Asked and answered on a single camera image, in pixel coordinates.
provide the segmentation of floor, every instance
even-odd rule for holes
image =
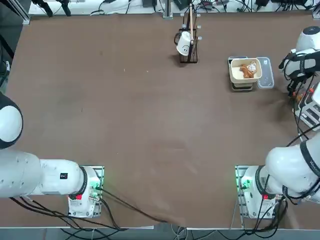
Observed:
[[[24,5],[26,9],[28,9],[30,5],[30,0],[21,0],[21,4]],[[22,29],[22,21],[16,16],[14,13],[9,11],[3,5],[0,7],[0,33],[5,37],[10,47],[15,50],[19,41],[20,33]],[[9,59],[9,56],[4,52],[3,55],[5,60]],[[200,238],[210,233],[210,231],[205,230],[194,230],[193,236],[194,238]],[[224,230],[222,233],[226,234],[230,238],[236,238],[241,234],[239,230]],[[90,238],[91,233],[88,232],[80,232],[78,236]],[[0,236],[2,240],[63,240],[68,237],[65,233],[63,233],[60,229],[41,229],[41,228],[29,228],[29,229],[0,229]],[[132,239],[132,240],[173,240],[175,235],[172,233],[172,230],[169,225],[159,224],[155,226],[154,230],[148,229],[132,229],[126,232],[121,232],[114,237],[113,240],[121,240],[121,239]],[[258,239],[256,236],[244,237],[243,239]],[[207,238],[208,240],[222,240],[224,239],[218,233],[215,233]],[[319,239],[319,231],[297,231],[297,230],[280,230],[278,233],[272,238],[273,240],[298,240],[298,239],[307,239],[307,240],[316,240]]]
[[[101,230],[105,234],[110,234],[108,230]],[[193,238],[201,238],[209,234],[211,230],[193,230]],[[240,230],[222,230],[222,234],[226,237],[235,239],[242,231]],[[60,229],[0,229],[1,240],[64,240],[68,237]],[[91,232],[80,232],[78,237],[90,239]],[[94,234],[94,238],[99,238],[98,233]],[[160,224],[155,226],[155,229],[131,229],[125,232],[117,233],[110,237],[111,240],[173,240],[175,235],[173,234],[169,225]],[[192,240],[191,231],[188,231],[187,240]],[[218,232],[210,235],[205,240],[224,240]],[[244,236],[242,240],[257,240],[257,236]],[[272,240],[317,240],[319,239],[319,231],[296,231],[296,230],[279,230],[272,238]]]

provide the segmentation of wire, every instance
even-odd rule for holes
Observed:
[[[63,213],[58,212],[58,211],[52,211],[52,210],[46,208],[45,206],[41,205],[39,202],[37,202],[37,201],[35,201],[35,200],[32,200],[32,199],[30,199],[30,198],[29,198],[29,199],[30,199],[32,202],[34,202],[35,204],[37,204],[39,207],[38,207],[38,206],[35,206],[35,205],[33,205],[33,204],[29,203],[29,202],[27,202],[23,197],[20,197],[20,199],[21,199],[26,205],[28,205],[28,206],[30,206],[30,207],[33,207],[33,208],[35,208],[35,209],[44,210],[44,211],[47,211],[47,212],[51,212],[51,213],[53,213],[53,214],[63,215]],[[77,225],[78,228],[76,228],[76,227],[72,226],[69,222],[67,222],[66,220],[64,220],[62,217],[59,217],[59,218],[60,218],[61,220],[63,220],[65,223],[67,223],[69,226],[71,226],[72,228],[78,230],[78,231],[76,231],[75,233],[69,233],[69,232],[67,232],[67,231],[64,231],[64,230],[61,228],[61,230],[62,230],[64,233],[70,235],[69,238],[71,238],[71,237],[76,237],[76,238],[78,238],[78,239],[91,240],[91,238],[81,238],[81,237],[78,237],[78,236],[75,236],[75,235],[76,235],[77,233],[81,232],[81,231],[86,231],[86,232],[92,231],[92,229],[90,229],[90,228],[82,228],[82,227],[79,226],[73,219],[70,219],[71,221],[73,221],[73,222]],[[93,238],[93,240],[99,240],[99,239],[105,239],[105,238],[110,239],[109,236],[112,236],[113,234],[116,234],[117,232],[119,232],[119,230],[116,230],[115,232],[113,232],[113,233],[111,233],[111,234],[109,234],[109,235],[106,235],[106,234],[104,234],[103,232],[99,231],[98,229],[96,229],[95,231],[98,232],[99,234],[101,234],[103,237]]]
[[[159,3],[160,3],[160,6],[161,6],[161,8],[162,8],[162,11],[165,12],[165,9],[164,9],[164,7],[162,6],[161,0],[159,0]]]
[[[112,196],[113,198],[117,199],[119,202],[121,202],[121,203],[123,203],[124,205],[126,205],[127,207],[129,207],[130,209],[137,211],[138,213],[144,215],[145,217],[147,217],[147,218],[149,218],[149,219],[152,219],[152,220],[157,221],[157,222],[159,222],[159,223],[167,223],[166,220],[162,220],[162,219],[160,219],[160,218],[157,218],[157,217],[154,217],[154,216],[151,216],[151,215],[145,213],[144,211],[140,210],[139,208],[137,208],[137,207],[135,207],[135,206],[132,206],[131,204],[127,203],[126,201],[124,201],[124,200],[122,200],[122,199],[120,199],[119,197],[117,197],[116,195],[112,194],[111,192],[109,192],[109,191],[107,191],[107,190],[105,190],[105,189],[102,189],[102,188],[100,188],[100,187],[96,187],[95,189],[101,190],[101,191],[105,192],[106,194]]]
[[[56,214],[49,214],[47,212],[53,212],[53,211],[48,211],[46,210],[46,212],[43,210],[43,211],[40,211],[40,210],[36,210],[36,209],[33,209],[31,207],[28,207],[26,205],[24,205],[23,203],[19,202],[18,200],[16,200],[15,198],[13,197],[10,197],[10,199],[12,201],[14,201],[16,204],[18,204],[19,206],[23,207],[24,209],[27,209],[27,210],[30,210],[32,212],[35,212],[35,213],[39,213],[39,214],[43,214],[43,215],[46,215],[46,216],[49,216],[49,217],[55,217],[55,218],[67,218],[67,219],[78,219],[80,221],[83,221],[83,222],[87,222],[87,223],[91,223],[91,224],[96,224],[96,225],[100,225],[100,226],[103,226],[103,227],[107,227],[107,228],[111,228],[111,229],[114,229],[114,230],[117,230],[115,227],[113,226],[109,226],[109,225],[106,225],[106,224],[103,224],[103,223],[100,223],[100,222],[95,222],[95,221],[91,221],[91,220],[87,220],[85,218],[80,218],[80,217],[76,217],[76,216],[68,216],[68,215],[65,215],[61,212],[59,212],[59,215],[56,215]]]
[[[57,11],[54,12],[54,14],[52,16],[55,16],[57,12],[59,12],[59,10],[62,8],[62,5],[58,8]]]
[[[78,238],[78,236],[76,236],[76,234],[79,233],[79,232],[81,232],[81,231],[82,231],[82,230],[80,229],[80,230],[76,231],[76,232],[73,233],[73,234],[69,234],[69,236],[68,236],[65,240],[68,240],[68,239],[70,239],[70,238],[72,238],[72,237]]]
[[[299,116],[298,116],[298,119],[299,119],[299,120],[297,120],[297,118],[296,118],[296,102],[297,102],[297,100],[298,100],[299,91],[300,91],[302,85],[303,85],[303,83],[300,84],[298,90],[296,91],[295,98],[293,99],[293,102],[292,102],[292,103],[293,103],[293,106],[292,106],[293,111],[292,111],[292,112],[293,112],[293,117],[294,117],[294,121],[295,121],[295,124],[296,124],[296,128],[297,128],[298,135],[302,132],[302,130],[301,130],[300,126],[299,126],[299,121],[300,121],[300,117],[301,117],[300,114],[302,113],[302,108],[303,108],[303,106],[302,106],[301,109],[300,109],[300,114],[299,114]],[[303,98],[301,99],[301,101],[299,101],[299,103],[298,103],[297,105],[299,106],[300,103],[302,103],[304,99],[305,99],[305,98],[304,98],[304,96],[303,96]]]
[[[282,4],[284,4],[284,1],[282,0],[279,7],[275,10],[275,12],[278,12],[278,10],[281,8]]]
[[[246,6],[246,9],[248,9],[248,12],[252,12],[252,10],[250,10],[249,6],[245,2],[242,2],[242,1],[239,1],[239,0],[234,0],[234,1],[243,4],[244,6]]]
[[[206,5],[204,4],[204,1],[200,0],[200,3],[203,5],[203,9],[206,11],[206,13],[208,13],[208,10],[206,8]]]
[[[224,2],[222,0],[220,0],[220,2],[222,3],[222,6],[223,6],[223,9],[224,9],[224,12],[226,13],[227,12],[227,5],[224,4]]]
[[[182,226],[179,226],[178,227],[178,230],[177,230],[177,233],[175,232],[174,228],[172,227],[172,224],[170,224],[171,226],[171,230],[173,232],[173,234],[175,235],[175,238],[173,240],[175,240],[177,237],[178,237],[178,240],[179,240],[179,237],[184,233],[184,231],[187,229],[186,227],[182,227]]]
[[[213,9],[215,9],[215,10],[217,10],[217,11],[218,11],[218,13],[221,13],[221,12],[219,11],[219,9],[218,9],[218,8],[216,8],[215,6],[212,6],[212,8],[213,8]]]
[[[128,7],[127,7],[127,9],[126,9],[126,11],[125,11],[125,14],[127,14],[128,13],[128,11],[129,11],[129,7],[130,7],[130,4],[131,4],[131,0],[128,0],[129,2],[128,2]]]
[[[265,184],[264,184],[264,189],[263,189],[263,192],[265,193],[266,192],[266,189],[267,189],[267,185],[268,185],[268,181],[269,181],[269,177],[270,175],[268,174],[267,178],[266,178],[266,181],[265,181]],[[256,223],[255,223],[255,226],[253,229],[244,229],[244,232],[238,236],[237,238],[235,239],[232,239],[232,238],[228,238],[226,237],[224,234],[222,234],[220,231],[218,231],[224,238],[226,238],[227,240],[238,240],[240,238],[242,238],[244,235],[247,235],[247,236],[250,236],[250,235],[256,235],[257,237],[259,238],[262,238],[262,239],[268,239],[268,238],[271,238],[272,236],[274,236],[278,230],[278,227],[279,227],[279,223],[281,222],[281,220],[283,219],[285,213],[287,212],[287,209],[288,209],[288,202],[286,202],[286,207],[285,209],[282,211],[282,213],[280,214],[280,208],[278,209],[277,211],[277,218],[274,218],[271,222],[270,225],[264,227],[263,229],[258,229],[259,228],[259,225],[260,223],[262,222],[262,219],[265,217],[265,215],[269,212],[270,209],[272,209],[274,205],[272,205],[271,207],[269,207],[265,212],[264,214],[262,215],[261,218],[260,217],[260,214],[261,214],[261,210],[262,210],[262,205],[263,205],[263,201],[264,201],[264,198],[262,197],[261,198],[261,204],[260,204],[260,208],[259,208],[259,212],[257,214],[257,219],[256,219]],[[264,233],[264,232],[269,232],[271,230],[274,230],[274,232],[269,235],[269,236],[260,236],[258,235],[257,233]]]
[[[286,147],[291,146],[295,141],[297,141],[297,139],[299,139],[301,136],[303,136],[304,134],[307,134],[308,132],[312,131],[313,129],[316,129],[317,127],[320,127],[320,123],[314,125],[313,127],[308,128],[307,130],[305,130],[304,132],[302,132],[301,134],[299,134],[298,136],[296,136],[294,139],[292,139],[291,142],[289,142]]]
[[[307,97],[307,93],[309,92],[309,89],[314,81],[314,78],[315,78],[315,75],[313,74],[312,75],[312,78],[310,80],[310,83],[308,85],[308,87],[306,88],[306,91],[305,91],[305,94],[303,96],[303,98],[301,99],[301,102],[300,103],[304,103],[305,100],[306,100],[306,97]],[[299,130],[301,131],[301,128],[299,127],[299,123],[300,123],[300,119],[301,119],[301,114],[302,114],[302,108],[305,106],[305,104],[302,105],[302,107],[300,108],[300,113],[299,113],[299,117],[298,117],[298,121],[297,121],[297,128],[298,128],[298,134],[300,134]]]
[[[26,205],[28,205],[28,206],[30,206],[30,207],[32,207],[32,208],[34,208],[34,209],[44,210],[44,211],[50,212],[50,213],[52,213],[52,214],[54,214],[54,215],[56,215],[56,214],[63,215],[63,213],[60,213],[60,212],[58,212],[58,211],[51,211],[50,209],[44,207],[43,205],[41,205],[41,204],[38,203],[37,201],[32,200],[32,199],[30,199],[30,198],[29,198],[30,201],[32,201],[33,203],[37,204],[37,205],[40,206],[40,207],[35,206],[35,205],[27,202],[23,197],[20,197],[20,199],[21,199]],[[59,218],[60,218],[62,221],[64,221],[67,225],[69,225],[70,227],[72,227],[73,229],[82,229],[82,227],[81,227],[79,224],[77,224],[77,223],[76,223],[73,219],[71,219],[71,218],[70,218],[70,220],[76,225],[76,227],[73,226],[72,224],[70,224],[67,220],[63,219],[62,217],[59,217]]]
[[[203,239],[211,236],[212,234],[215,234],[216,232],[217,232],[217,230],[213,230],[212,232],[209,232],[207,235],[204,235],[204,236],[198,237],[198,238],[194,238],[194,240],[203,240]]]
[[[76,231],[76,232],[74,232],[74,233],[67,232],[67,231],[65,231],[63,228],[60,228],[60,230],[61,230],[62,232],[64,232],[65,234],[68,234],[68,235],[69,235],[69,238],[75,237],[75,238],[77,238],[77,239],[82,239],[82,240],[110,239],[110,238],[109,238],[110,236],[112,236],[112,235],[114,235],[114,234],[116,234],[116,233],[119,232],[119,231],[117,230],[117,231],[115,231],[115,232],[113,232],[113,233],[111,233],[111,234],[106,235],[106,234],[104,234],[103,232],[99,231],[98,229],[94,229],[94,232],[98,232],[99,234],[101,234],[101,235],[103,235],[103,236],[102,236],[102,237],[95,237],[95,238],[87,238],[87,237],[76,236],[76,234],[79,233],[79,232],[81,232],[81,231],[83,231],[83,229],[80,229],[80,230],[78,230],[78,231]]]
[[[107,211],[109,212],[109,216],[110,216],[110,219],[112,221],[112,224],[113,226],[115,226],[115,228],[118,230],[118,231],[125,231],[127,230],[127,228],[120,228],[118,226],[118,224],[116,223],[115,219],[114,219],[114,216],[112,215],[112,212],[111,212],[111,209],[109,207],[109,205],[107,204],[107,202],[105,200],[103,200],[102,198],[100,199],[100,201],[103,203],[103,205],[105,206],[105,208],[107,209]]]

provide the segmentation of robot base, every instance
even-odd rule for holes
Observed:
[[[261,218],[268,208],[271,209],[264,215],[264,219],[274,217],[276,198],[268,199],[267,195],[261,195],[255,181],[256,171],[259,166],[237,165],[235,166],[235,178],[238,192],[238,202],[240,208],[241,224],[244,227],[244,219],[256,219],[258,217],[262,197],[263,203],[260,211]]]
[[[95,187],[103,188],[105,167],[104,166],[81,166],[87,173],[87,184],[81,197],[76,199],[68,197],[69,211],[68,215],[78,218],[96,218],[101,215],[102,190]]]

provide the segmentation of brown table surface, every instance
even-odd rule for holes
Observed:
[[[24,26],[7,95],[24,115],[15,145],[39,158],[105,166],[105,188],[143,211],[199,228],[229,228],[235,165],[261,165],[297,133],[278,64],[309,12],[203,14],[198,64],[177,63],[181,17],[54,17]],[[271,59],[277,87],[230,91],[229,56]],[[66,196],[36,197],[66,212]],[[109,200],[116,222],[154,221]],[[1,227],[65,226],[1,199]],[[284,228],[319,229],[320,207],[290,204]],[[110,224],[107,212],[96,219]],[[234,228],[240,228],[236,208]]]

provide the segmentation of wooden stick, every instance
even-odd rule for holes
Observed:
[[[192,20],[192,3],[189,6],[189,13],[190,13],[190,33],[191,33],[191,44],[194,44],[194,23]]]

